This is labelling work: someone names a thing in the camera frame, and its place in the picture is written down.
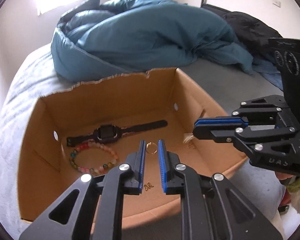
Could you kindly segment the small gold earring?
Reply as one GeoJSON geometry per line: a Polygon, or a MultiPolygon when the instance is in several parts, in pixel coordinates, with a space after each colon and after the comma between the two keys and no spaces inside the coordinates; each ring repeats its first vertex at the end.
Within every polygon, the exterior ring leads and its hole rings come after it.
{"type": "Polygon", "coordinates": [[[154,186],[151,183],[147,183],[147,184],[144,184],[143,187],[144,187],[145,191],[148,191],[151,188],[153,188],[154,186]]]}

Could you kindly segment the black smart watch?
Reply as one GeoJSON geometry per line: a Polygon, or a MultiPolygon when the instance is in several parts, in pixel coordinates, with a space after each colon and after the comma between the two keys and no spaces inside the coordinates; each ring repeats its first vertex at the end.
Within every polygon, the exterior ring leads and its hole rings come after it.
{"type": "Polygon", "coordinates": [[[89,140],[93,140],[102,144],[109,144],[134,133],[151,131],[166,127],[167,125],[168,122],[166,120],[159,120],[127,127],[119,127],[112,124],[101,125],[91,133],[77,137],[67,137],[66,145],[68,147],[76,147],[81,143],[88,142],[89,140]]]}

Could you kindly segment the green knit sleeve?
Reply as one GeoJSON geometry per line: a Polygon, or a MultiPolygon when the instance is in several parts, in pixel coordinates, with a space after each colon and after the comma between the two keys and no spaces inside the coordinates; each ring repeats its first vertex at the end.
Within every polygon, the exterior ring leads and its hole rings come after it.
{"type": "Polygon", "coordinates": [[[300,191],[300,177],[296,179],[293,183],[288,184],[286,188],[289,191],[289,193],[296,193],[300,191]]]}

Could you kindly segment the brown cardboard box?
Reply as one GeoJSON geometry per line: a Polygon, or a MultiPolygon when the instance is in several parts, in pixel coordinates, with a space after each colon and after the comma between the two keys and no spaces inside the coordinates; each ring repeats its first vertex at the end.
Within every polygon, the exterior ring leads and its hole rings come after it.
{"type": "Polygon", "coordinates": [[[178,196],[161,188],[158,141],[199,174],[230,178],[245,156],[229,143],[192,139],[195,121],[224,116],[222,107],[180,69],[155,69],[85,83],[39,98],[20,150],[20,217],[34,221],[83,172],[118,167],[146,143],[144,184],[150,189],[125,196],[123,227],[174,215],[178,196]]]}

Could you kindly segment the black clothing pile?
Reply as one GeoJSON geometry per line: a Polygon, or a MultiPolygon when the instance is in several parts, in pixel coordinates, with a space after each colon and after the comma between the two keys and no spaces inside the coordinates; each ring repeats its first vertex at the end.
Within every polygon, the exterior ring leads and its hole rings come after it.
{"type": "Polygon", "coordinates": [[[253,55],[265,54],[270,38],[282,38],[278,31],[246,13],[228,11],[209,4],[202,5],[201,8],[223,18],[232,27],[238,39],[253,55]]]}

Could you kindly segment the grey bed blanket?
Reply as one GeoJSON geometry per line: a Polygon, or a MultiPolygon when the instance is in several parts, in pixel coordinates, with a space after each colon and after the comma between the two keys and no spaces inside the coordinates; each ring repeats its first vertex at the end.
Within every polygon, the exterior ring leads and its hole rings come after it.
{"type": "MultiPolygon", "coordinates": [[[[17,168],[23,135],[40,96],[71,88],[54,68],[50,45],[27,56],[8,90],[0,117],[0,222],[13,239],[28,227],[20,218],[17,198],[17,168]]],[[[274,172],[243,163],[231,182],[284,234],[277,207],[285,188],[274,172]]]]}

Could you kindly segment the teal duvet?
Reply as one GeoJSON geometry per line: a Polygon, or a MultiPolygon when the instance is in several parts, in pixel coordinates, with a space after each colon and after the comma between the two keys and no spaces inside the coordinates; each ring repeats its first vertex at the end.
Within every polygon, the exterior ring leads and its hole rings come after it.
{"type": "Polygon", "coordinates": [[[202,58],[258,72],[282,88],[269,51],[251,54],[223,18],[173,0],[85,0],[59,19],[51,54],[57,74],[71,82],[183,67],[202,58]]]}

